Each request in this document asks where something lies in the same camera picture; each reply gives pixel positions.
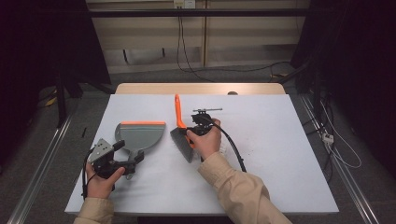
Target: forearm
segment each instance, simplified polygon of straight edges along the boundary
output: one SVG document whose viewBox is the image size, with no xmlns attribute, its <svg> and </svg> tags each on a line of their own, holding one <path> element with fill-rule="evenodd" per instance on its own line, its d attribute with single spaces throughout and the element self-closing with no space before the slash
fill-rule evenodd
<svg viewBox="0 0 396 224">
<path fill-rule="evenodd" d="M 199 172 L 214 187 L 221 206 L 233 222 L 290 223 L 270 202 L 261 179 L 235 171 L 218 152 L 203 162 Z"/>
<path fill-rule="evenodd" d="M 110 200 L 86 198 L 74 223 L 111 223 L 113 214 L 114 205 Z"/>
</svg>

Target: electrical outlet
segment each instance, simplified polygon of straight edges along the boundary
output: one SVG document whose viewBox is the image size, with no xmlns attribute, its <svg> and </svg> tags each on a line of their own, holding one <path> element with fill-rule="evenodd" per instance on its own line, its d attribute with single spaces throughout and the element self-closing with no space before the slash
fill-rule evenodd
<svg viewBox="0 0 396 224">
<path fill-rule="evenodd" d="M 175 8 L 184 8 L 184 0 L 174 0 Z"/>
<path fill-rule="evenodd" d="M 195 8 L 195 0 L 185 0 L 184 8 Z"/>
</svg>

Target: handle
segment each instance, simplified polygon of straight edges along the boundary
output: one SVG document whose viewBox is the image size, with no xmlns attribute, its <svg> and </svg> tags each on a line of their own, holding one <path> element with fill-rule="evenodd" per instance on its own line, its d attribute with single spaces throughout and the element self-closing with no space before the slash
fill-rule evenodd
<svg viewBox="0 0 396 224">
<path fill-rule="evenodd" d="M 180 107 L 180 98 L 178 94 L 175 95 L 175 110 L 176 110 L 176 122 L 178 128 L 187 128 L 187 126 L 181 120 L 181 107 Z"/>
</svg>

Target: black cable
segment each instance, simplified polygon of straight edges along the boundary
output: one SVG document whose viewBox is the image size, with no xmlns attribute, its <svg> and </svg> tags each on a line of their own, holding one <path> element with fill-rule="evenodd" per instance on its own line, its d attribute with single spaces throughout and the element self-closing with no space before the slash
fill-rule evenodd
<svg viewBox="0 0 396 224">
<path fill-rule="evenodd" d="M 182 41 L 183 41 L 184 55 L 185 55 L 185 58 L 186 58 L 186 61 L 187 61 L 187 65 L 188 65 L 189 68 L 190 68 L 190 71 L 181 68 L 180 63 L 179 63 L 179 60 L 178 60 L 178 51 L 179 51 L 179 48 L 180 48 L 180 38 L 181 38 Z M 247 69 L 247 70 L 223 69 L 223 68 L 205 68 L 205 69 L 193 70 L 193 69 L 191 68 L 191 65 L 190 65 L 190 62 L 189 62 L 189 58 L 187 57 L 187 52 L 186 52 L 186 44 L 185 44 L 185 41 L 184 41 L 184 26 L 183 26 L 183 19 L 182 19 L 181 17 L 178 18 L 177 66 L 178 66 L 178 68 L 179 68 L 181 71 L 183 71 L 183 72 L 193 73 L 196 77 L 198 77 L 198 78 L 200 78 L 200 79 L 203 79 L 203 80 L 209 81 L 209 82 L 215 82 L 215 81 L 213 81 L 213 80 L 210 80 L 210 79 L 207 79 L 207 78 L 204 78 L 204 77 L 200 77 L 200 76 L 198 76 L 196 73 L 197 73 L 197 72 L 206 72 L 206 71 L 254 72 L 254 71 L 260 71 L 260 70 L 263 70 L 263 69 L 266 69 L 266 68 L 270 68 L 270 69 L 271 69 L 271 75 L 272 75 L 272 74 L 273 74 L 273 73 L 272 73 L 272 67 L 273 67 L 274 65 L 281 64 L 281 63 L 288 63 L 288 64 L 290 64 L 290 62 L 277 62 L 277 63 L 272 63 L 272 64 L 267 65 L 267 66 L 264 66 L 264 67 L 253 68 L 253 69 Z"/>
<path fill-rule="evenodd" d="M 87 187 L 88 187 L 88 184 L 90 183 L 90 181 L 91 181 L 96 175 L 97 175 L 97 173 L 95 173 L 94 175 L 92 175 L 92 176 L 90 177 L 90 179 L 88 179 L 88 181 L 87 181 Z"/>
<path fill-rule="evenodd" d="M 274 77 L 274 73 L 273 73 L 273 70 L 272 70 L 272 65 L 270 65 L 270 79 L 268 80 L 268 83 L 271 83 L 273 77 Z"/>
<path fill-rule="evenodd" d="M 333 115 L 333 112 L 332 112 L 332 107 L 331 107 L 331 105 L 330 105 L 330 103 L 331 103 L 331 95 L 330 95 L 328 92 L 326 93 L 326 96 L 323 98 L 323 101 L 324 101 L 324 104 L 323 104 L 324 109 L 326 110 L 326 112 L 329 111 L 328 114 L 330 114 L 330 115 L 329 115 L 329 118 L 330 118 L 329 122 L 332 124 L 332 127 L 330 128 L 330 134 L 331 134 L 332 136 L 334 136 L 334 128 L 333 128 L 333 125 L 334 125 L 334 115 Z M 327 166 L 330 164 L 330 174 L 328 175 L 329 178 L 326 180 L 327 183 L 330 183 L 330 182 L 332 181 L 332 153 L 334 152 L 334 148 L 335 148 L 335 138 L 333 139 L 333 142 L 332 142 L 332 144 L 330 145 L 330 147 L 331 147 L 331 151 L 330 151 L 330 152 L 327 150 L 326 145 L 325 145 L 324 142 L 323 142 L 323 146 L 324 146 L 324 148 L 326 149 L 326 152 L 328 153 L 328 155 L 327 155 L 326 162 L 325 162 L 325 164 L 324 164 L 324 166 L 323 166 L 323 168 L 322 168 L 322 171 L 323 171 L 325 174 L 327 174 L 327 173 L 325 172 L 325 170 L 327 169 Z"/>
<path fill-rule="evenodd" d="M 323 99 L 323 101 L 325 102 L 324 103 L 324 107 L 325 108 L 330 108 L 330 109 L 332 109 L 331 107 L 330 107 L 330 98 L 329 98 L 329 95 L 326 95 L 326 97 L 324 97 L 324 98 L 322 98 Z M 318 127 L 318 129 L 315 129 L 314 131 L 311 131 L 311 132 L 309 132 L 309 133 L 305 133 L 305 135 L 309 135 L 309 134 L 312 134 L 312 133 L 316 133 L 316 132 L 321 132 L 321 130 L 323 129 L 323 128 L 325 128 L 326 126 L 327 126 L 327 124 L 329 123 L 329 121 L 328 121 L 328 119 L 325 117 L 325 120 L 324 120 L 324 122 L 323 123 L 321 123 L 321 122 L 319 122 L 318 123 L 318 125 L 319 125 L 319 127 Z"/>
<path fill-rule="evenodd" d="M 93 152 L 93 148 L 88 150 L 87 155 L 84 158 L 84 162 L 82 164 L 82 198 L 85 200 L 85 198 L 88 195 L 88 183 L 85 183 L 86 177 L 85 177 L 85 172 L 86 172 L 86 166 L 87 166 L 87 161 L 88 158 L 90 157 L 91 153 Z"/>
<path fill-rule="evenodd" d="M 182 38 L 183 41 L 183 49 L 184 49 L 184 55 L 187 61 L 187 65 L 190 68 L 190 71 L 188 70 L 184 70 L 183 68 L 181 68 L 180 63 L 178 61 L 178 50 L 180 48 L 180 37 Z M 186 52 L 186 43 L 184 42 L 184 28 L 183 28 L 183 19 L 181 19 L 181 17 L 178 17 L 178 41 L 177 41 L 177 66 L 178 68 L 183 71 L 183 72 L 189 72 L 189 73 L 193 73 L 196 77 L 208 81 L 208 82 L 215 82 L 213 80 L 210 80 L 208 78 L 204 78 L 204 77 L 200 77 L 198 76 L 194 70 L 192 70 L 191 66 L 190 66 L 190 62 L 189 62 L 189 58 L 187 57 L 187 52 Z"/>
<path fill-rule="evenodd" d="M 226 136 L 226 138 L 228 139 L 228 141 L 230 142 L 231 147 L 233 148 L 233 151 L 235 152 L 236 158 L 238 159 L 239 165 L 241 166 L 241 169 L 243 172 L 247 172 L 247 169 L 245 167 L 244 164 L 244 159 L 242 159 L 241 155 L 239 154 L 238 148 L 236 147 L 235 143 L 233 142 L 233 139 L 230 137 L 230 135 L 228 135 L 218 124 L 216 124 L 213 120 L 211 119 L 207 119 L 207 118 L 202 118 L 205 119 L 207 121 L 209 121 L 213 126 L 215 126 L 216 128 L 218 128 L 222 133 L 224 133 L 224 135 Z"/>
<path fill-rule="evenodd" d="M 307 120 L 306 122 L 302 123 L 301 126 L 305 126 L 306 124 L 308 124 L 309 122 L 311 122 L 311 121 L 314 120 L 314 119 L 315 119 L 315 117 L 313 117 L 313 118 L 310 119 L 310 120 Z"/>
</svg>

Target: metal bracket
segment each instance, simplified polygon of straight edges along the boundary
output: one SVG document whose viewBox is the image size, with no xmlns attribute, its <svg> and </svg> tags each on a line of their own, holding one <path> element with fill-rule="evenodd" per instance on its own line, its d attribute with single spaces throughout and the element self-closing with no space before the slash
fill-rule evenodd
<svg viewBox="0 0 396 224">
<path fill-rule="evenodd" d="M 88 159 L 89 162 L 95 162 L 105 156 L 107 153 L 114 150 L 114 147 L 111 146 L 105 139 L 99 139 L 98 143 L 95 145 L 93 152 Z"/>
</svg>

